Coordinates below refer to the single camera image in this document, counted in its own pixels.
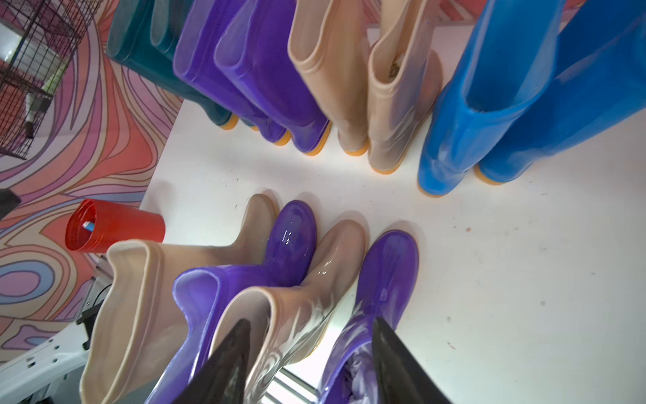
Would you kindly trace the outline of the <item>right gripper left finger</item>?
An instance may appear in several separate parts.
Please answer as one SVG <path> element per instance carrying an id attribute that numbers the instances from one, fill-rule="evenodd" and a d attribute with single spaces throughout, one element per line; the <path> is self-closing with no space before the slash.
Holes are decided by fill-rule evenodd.
<path id="1" fill-rule="evenodd" d="M 249 321 L 238 321 L 173 403 L 242 403 L 250 357 L 250 332 Z"/>

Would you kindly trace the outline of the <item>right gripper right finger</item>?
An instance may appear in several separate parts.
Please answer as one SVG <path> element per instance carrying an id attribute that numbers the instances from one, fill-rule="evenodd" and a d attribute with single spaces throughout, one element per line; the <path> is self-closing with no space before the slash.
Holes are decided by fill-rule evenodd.
<path id="1" fill-rule="evenodd" d="M 373 321 L 372 348 L 380 403 L 452 403 L 382 317 Z"/>

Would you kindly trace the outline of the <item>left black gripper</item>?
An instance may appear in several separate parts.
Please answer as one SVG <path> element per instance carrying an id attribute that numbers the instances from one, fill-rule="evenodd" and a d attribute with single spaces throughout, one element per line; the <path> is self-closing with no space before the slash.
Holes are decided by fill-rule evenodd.
<path id="1" fill-rule="evenodd" d="M 10 189 L 0 190 L 0 220 L 15 210 L 22 200 Z"/>

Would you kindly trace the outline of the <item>teal boot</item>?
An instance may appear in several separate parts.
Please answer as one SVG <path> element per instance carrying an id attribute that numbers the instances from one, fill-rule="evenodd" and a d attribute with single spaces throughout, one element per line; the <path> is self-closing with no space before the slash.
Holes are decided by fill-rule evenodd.
<path id="1" fill-rule="evenodd" d="M 151 44 L 172 60 L 193 0 L 155 0 L 151 17 Z"/>
<path id="2" fill-rule="evenodd" d="M 173 72 L 172 60 L 151 43 L 153 6 L 153 1 L 122 0 L 118 3 L 109 31 L 106 49 L 108 57 L 158 87 L 195 102 L 220 128 L 233 129 L 237 124 L 237 117 L 177 78 Z"/>

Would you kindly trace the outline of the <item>dark purple boot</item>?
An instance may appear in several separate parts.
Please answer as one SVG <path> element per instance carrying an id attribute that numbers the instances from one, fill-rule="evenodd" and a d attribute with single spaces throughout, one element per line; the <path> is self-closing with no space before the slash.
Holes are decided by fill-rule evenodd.
<path id="1" fill-rule="evenodd" d="M 244 1 L 215 47 L 223 74 L 271 121 L 291 134 L 295 147 L 316 156 L 330 121 L 289 58 L 295 1 Z"/>
<path id="2" fill-rule="evenodd" d="M 247 99 L 214 62 L 215 48 L 242 5 L 242 1 L 194 1 L 176 47 L 173 71 L 265 140 L 282 145 L 289 140 L 288 131 Z"/>

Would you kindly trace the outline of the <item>blue boot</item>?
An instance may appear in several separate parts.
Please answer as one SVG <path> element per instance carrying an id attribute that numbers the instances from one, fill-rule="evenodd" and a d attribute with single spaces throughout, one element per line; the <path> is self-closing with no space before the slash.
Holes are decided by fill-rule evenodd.
<path id="1" fill-rule="evenodd" d="M 489 1 L 425 139 L 417 182 L 451 192 L 532 106 L 553 77 L 562 1 Z"/>
<path id="2" fill-rule="evenodd" d="M 588 1 L 559 35 L 553 81 L 478 163 L 508 183 L 645 108 L 645 3 Z"/>

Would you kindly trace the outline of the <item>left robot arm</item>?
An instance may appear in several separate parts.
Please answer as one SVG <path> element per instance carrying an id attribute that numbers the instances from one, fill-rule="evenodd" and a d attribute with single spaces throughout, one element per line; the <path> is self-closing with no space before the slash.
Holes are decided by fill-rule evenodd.
<path id="1" fill-rule="evenodd" d="M 79 199 L 18 211 L 1 223 L 1 401 L 30 402 L 84 366 L 78 323 L 93 265 L 63 238 Z"/>

